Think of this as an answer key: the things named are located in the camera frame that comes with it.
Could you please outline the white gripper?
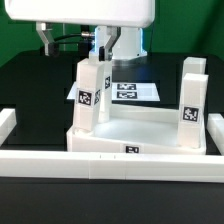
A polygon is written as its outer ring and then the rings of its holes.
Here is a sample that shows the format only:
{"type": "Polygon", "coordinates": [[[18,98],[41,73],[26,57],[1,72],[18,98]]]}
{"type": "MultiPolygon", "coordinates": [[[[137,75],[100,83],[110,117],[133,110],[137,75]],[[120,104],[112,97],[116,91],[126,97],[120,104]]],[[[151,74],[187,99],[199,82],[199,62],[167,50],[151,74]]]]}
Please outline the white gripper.
{"type": "Polygon", "coordinates": [[[109,39],[99,47],[99,60],[111,61],[120,27],[145,28],[155,19],[155,0],[4,0],[4,5],[11,19],[38,21],[46,56],[59,54],[52,25],[46,22],[107,26],[109,39]]]}

